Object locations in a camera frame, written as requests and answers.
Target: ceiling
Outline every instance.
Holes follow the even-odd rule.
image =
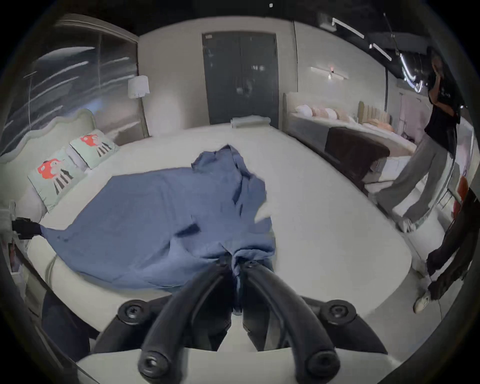
[[[318,26],[319,14],[323,13],[363,33],[365,39],[343,27],[333,32],[370,54],[396,77],[403,78],[387,17],[398,49],[404,53],[410,69],[418,75],[418,81],[430,70],[425,56],[430,38],[403,0],[89,0],[77,3],[70,7],[71,12],[96,17],[138,36],[185,20],[226,15],[275,17]],[[377,50],[369,49],[370,43],[385,50],[392,61]]]

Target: black robotic clamp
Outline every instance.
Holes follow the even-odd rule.
[[[300,384],[327,383],[338,373],[335,348],[387,351],[343,300],[297,295],[259,262],[240,266],[243,327],[258,351],[292,348]],[[152,383],[180,383],[184,348],[217,351],[231,325],[236,284],[227,260],[212,264],[180,291],[149,302],[124,303],[92,353],[141,347],[138,370]]]

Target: sneaker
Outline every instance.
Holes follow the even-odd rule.
[[[421,277],[428,277],[430,276],[427,268],[427,263],[423,260],[417,261],[413,269],[421,275]]]
[[[419,297],[417,301],[415,301],[415,304],[413,304],[413,311],[415,313],[422,312],[430,301],[430,292],[427,291],[422,297]]]
[[[399,221],[397,221],[396,226],[403,233],[411,233],[417,229],[415,224],[413,224],[411,220],[406,217],[402,217]]]

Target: orange object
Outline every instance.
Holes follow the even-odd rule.
[[[37,168],[37,171],[44,179],[52,179],[58,173],[55,169],[52,173],[52,168],[55,168],[59,163],[60,161],[58,159],[44,161],[43,164]]]
[[[458,183],[458,189],[457,189],[458,194],[460,195],[460,198],[462,199],[462,203],[465,200],[465,196],[467,195],[468,192],[468,182],[465,176],[460,177],[460,182]],[[460,212],[460,208],[462,206],[458,201],[455,200],[453,204],[453,218],[456,218],[456,215],[458,215],[458,212]]]
[[[98,135],[93,134],[93,135],[86,135],[80,138],[85,144],[89,145],[90,147],[96,147],[98,146],[97,140],[98,140]]]

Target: decorative pillow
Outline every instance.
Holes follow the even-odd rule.
[[[343,109],[335,108],[335,112],[336,112],[339,120],[342,120],[342,121],[347,122],[347,123],[350,122],[350,116]]]
[[[328,112],[322,107],[312,107],[312,113],[315,117],[323,117],[325,119],[328,118]]]
[[[113,141],[97,129],[72,140],[70,145],[92,169],[118,151]]]
[[[328,113],[328,118],[329,119],[332,119],[332,120],[337,120],[338,119],[338,115],[336,114],[336,112],[333,109],[325,108],[325,110]]]
[[[65,148],[52,154],[28,175],[49,212],[84,177],[85,174],[68,157]]]
[[[312,117],[313,116],[312,109],[306,104],[299,105],[298,107],[296,107],[295,112],[297,112],[297,113],[299,113],[303,116],[306,116],[306,117]]]

